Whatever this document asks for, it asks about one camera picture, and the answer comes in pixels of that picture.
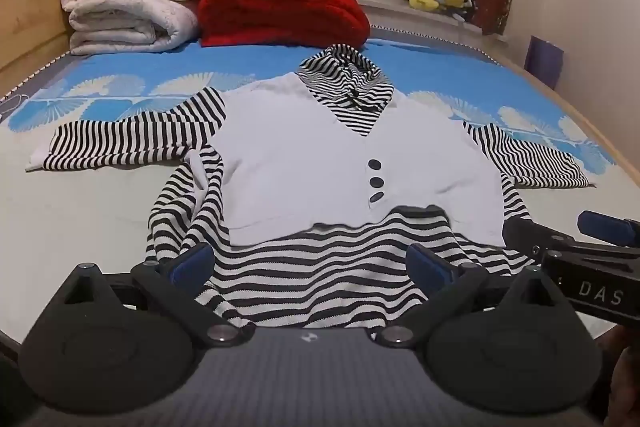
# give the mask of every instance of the black and white striped shirt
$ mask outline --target black and white striped shirt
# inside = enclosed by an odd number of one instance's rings
[[[305,60],[298,76],[319,103],[349,129],[367,136],[393,93],[385,75],[356,50],[340,45]],[[435,206],[398,207],[373,225],[312,229],[250,247],[230,244],[223,220],[220,154],[207,139],[223,125],[223,100],[205,88],[174,109],[119,122],[60,126],[46,169],[84,169],[183,158],[154,204],[146,254],[171,258],[205,242],[216,252],[214,276],[196,300],[241,326],[375,328],[425,300],[407,277],[404,252],[420,243],[453,264],[473,261],[509,275],[532,263],[516,251],[476,245],[451,230]],[[465,125],[500,170],[505,218],[529,217],[514,182],[577,187],[588,181],[571,156],[514,140],[499,128]],[[199,151],[205,183],[187,154]]]

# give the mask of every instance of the screw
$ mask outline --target screw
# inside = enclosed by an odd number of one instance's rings
[[[410,341],[414,337],[414,332],[404,326],[389,326],[382,330],[382,337],[387,342],[400,344]]]
[[[207,330],[207,336],[214,341],[229,342],[238,336],[238,328],[229,324],[216,324]]]

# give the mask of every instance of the red bag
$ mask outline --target red bag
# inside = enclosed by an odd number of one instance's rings
[[[356,0],[200,0],[202,46],[299,44],[360,48],[369,20]]]
[[[511,0],[476,0],[471,23],[482,28],[483,35],[502,33],[510,8]]]

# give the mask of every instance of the white cardigan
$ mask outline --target white cardigan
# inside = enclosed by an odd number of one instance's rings
[[[225,123],[209,143],[224,163],[224,221],[232,245],[316,223],[360,227],[380,222],[396,206],[434,204],[454,232],[504,246],[500,173],[460,122],[395,90],[363,137],[318,103],[295,73],[222,98]],[[372,186],[380,179],[382,187]]]

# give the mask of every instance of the red blanket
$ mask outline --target red blanket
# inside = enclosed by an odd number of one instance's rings
[[[298,44],[360,48],[369,21],[356,0],[200,0],[202,46]]]

